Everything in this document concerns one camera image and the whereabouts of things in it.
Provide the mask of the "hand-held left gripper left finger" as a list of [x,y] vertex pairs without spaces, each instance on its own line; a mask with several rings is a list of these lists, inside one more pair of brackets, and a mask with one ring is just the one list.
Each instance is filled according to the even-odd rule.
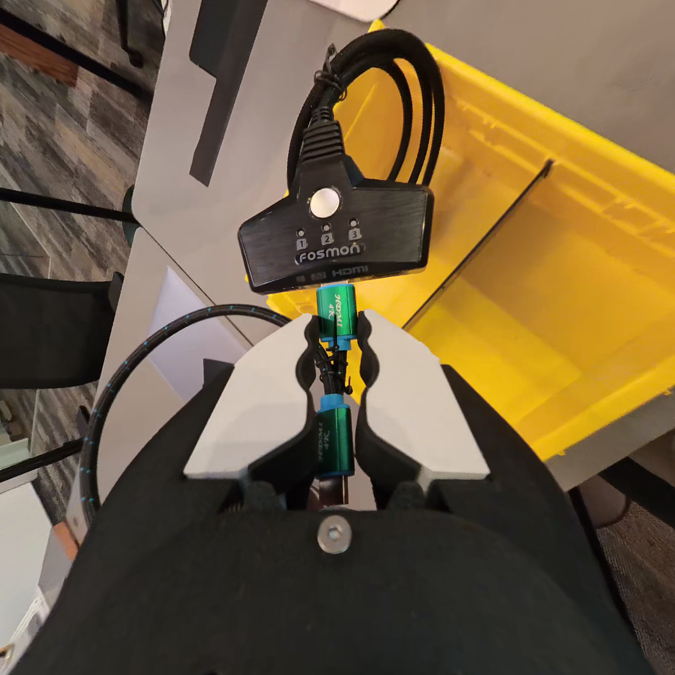
[[298,485],[318,465],[318,320],[303,314],[234,366],[184,467],[189,478]]

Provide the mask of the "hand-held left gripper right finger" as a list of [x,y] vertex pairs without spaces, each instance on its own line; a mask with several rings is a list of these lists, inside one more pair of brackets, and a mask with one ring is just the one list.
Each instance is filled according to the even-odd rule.
[[482,481],[490,469],[440,360],[378,314],[358,319],[356,459],[372,483]]

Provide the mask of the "yellow plastic bin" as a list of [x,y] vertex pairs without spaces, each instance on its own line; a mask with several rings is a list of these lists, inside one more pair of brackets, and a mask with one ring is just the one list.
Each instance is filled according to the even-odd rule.
[[674,386],[674,175],[428,47],[445,89],[429,261],[355,282],[358,308],[403,326],[553,157],[410,331],[547,460]]

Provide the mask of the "black switch box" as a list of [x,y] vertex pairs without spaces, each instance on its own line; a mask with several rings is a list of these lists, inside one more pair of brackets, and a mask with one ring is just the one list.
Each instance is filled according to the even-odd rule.
[[424,269],[433,206],[425,186],[365,178],[332,110],[320,107],[288,195],[238,231],[250,289],[278,294]]

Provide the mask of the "dark bin divider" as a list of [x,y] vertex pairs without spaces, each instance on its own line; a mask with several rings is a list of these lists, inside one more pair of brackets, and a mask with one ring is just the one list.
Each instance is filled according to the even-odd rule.
[[544,181],[550,174],[555,159],[549,157],[544,163],[543,167],[536,173],[534,178],[528,182],[525,189],[519,193],[514,202],[506,209],[506,211],[498,218],[498,220],[485,232],[485,234],[477,241],[477,243],[465,254],[461,261],[452,269],[450,274],[439,284],[430,297],[414,312],[414,314],[402,326],[402,329],[411,331],[421,319],[430,311],[433,304],[437,302],[441,296],[448,290],[448,288],[460,277],[471,262],[475,260],[477,255],[494,239],[497,232],[508,222],[509,219],[519,210],[526,198],[529,197],[532,191],[542,181]]

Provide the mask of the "black office chair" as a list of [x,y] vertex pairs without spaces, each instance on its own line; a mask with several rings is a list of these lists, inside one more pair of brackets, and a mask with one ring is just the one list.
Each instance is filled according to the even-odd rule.
[[1,274],[1,389],[98,381],[124,277],[74,282]]

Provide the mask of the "black metal table leg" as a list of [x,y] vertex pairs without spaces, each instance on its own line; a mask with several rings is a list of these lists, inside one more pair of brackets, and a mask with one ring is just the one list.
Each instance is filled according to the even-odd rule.
[[9,188],[1,188],[1,202],[35,208],[46,208],[52,211],[61,211],[64,213],[108,219],[124,224],[139,225],[139,222],[135,217],[131,213],[125,211],[86,205],[54,197],[45,197]]

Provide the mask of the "white flat table plate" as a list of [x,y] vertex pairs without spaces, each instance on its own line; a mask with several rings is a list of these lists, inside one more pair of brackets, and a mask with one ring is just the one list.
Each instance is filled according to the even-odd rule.
[[315,5],[362,23],[383,19],[399,1],[310,1]]

